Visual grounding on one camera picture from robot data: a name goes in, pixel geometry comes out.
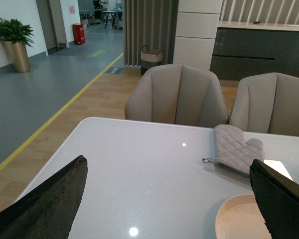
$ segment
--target glossy table surface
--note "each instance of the glossy table surface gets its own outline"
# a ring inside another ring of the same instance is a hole
[[[260,139],[265,158],[281,161],[299,183],[299,137],[244,136]],[[220,206],[253,192],[248,182],[202,163],[215,156],[213,140],[210,128],[87,118],[20,197],[82,154],[88,176],[69,238],[214,239]]]

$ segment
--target door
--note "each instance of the door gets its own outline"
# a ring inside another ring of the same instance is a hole
[[[49,0],[36,0],[40,21],[42,25],[46,49],[57,47],[57,40],[54,31],[53,18],[50,9]]]

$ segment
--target beige chair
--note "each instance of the beige chair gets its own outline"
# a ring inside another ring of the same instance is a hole
[[[128,120],[215,127],[228,112],[217,76],[183,64],[152,67],[125,107]]]
[[[299,136],[299,78],[267,73],[242,79],[229,124],[243,131]]]

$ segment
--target gray floor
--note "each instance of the gray floor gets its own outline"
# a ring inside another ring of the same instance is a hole
[[[86,42],[0,73],[0,164],[123,52],[123,31],[88,26]],[[113,66],[122,67],[121,57]]]

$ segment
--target potted plant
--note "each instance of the potted plant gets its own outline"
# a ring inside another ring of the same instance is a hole
[[[25,45],[31,46],[33,30],[30,25],[23,25],[17,19],[10,21],[0,17],[0,41],[3,41],[10,58],[18,72],[30,70],[30,63]]]

